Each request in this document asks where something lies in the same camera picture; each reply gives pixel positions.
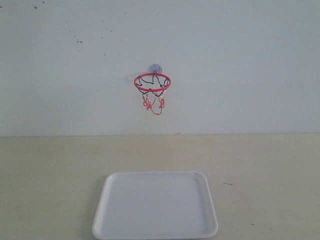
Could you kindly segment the red mini basketball hoop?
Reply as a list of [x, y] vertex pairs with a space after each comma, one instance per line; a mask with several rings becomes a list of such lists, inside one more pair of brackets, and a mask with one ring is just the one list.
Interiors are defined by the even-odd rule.
[[161, 115], [165, 107], [165, 91], [172, 84], [170, 77], [162, 73], [144, 73], [138, 75], [133, 84], [142, 95], [144, 108], [154, 115]]

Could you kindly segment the clear suction cup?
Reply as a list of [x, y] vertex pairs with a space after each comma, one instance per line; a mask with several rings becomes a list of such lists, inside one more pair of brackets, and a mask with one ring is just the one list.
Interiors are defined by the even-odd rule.
[[150, 65], [148, 70], [152, 74], [161, 74], [163, 72], [163, 68], [159, 64]]

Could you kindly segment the white plastic tray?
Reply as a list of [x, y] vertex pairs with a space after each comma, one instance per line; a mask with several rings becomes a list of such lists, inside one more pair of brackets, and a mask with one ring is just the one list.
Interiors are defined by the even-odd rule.
[[208, 180], [198, 171], [115, 172], [92, 224], [98, 240], [202, 240], [218, 229]]

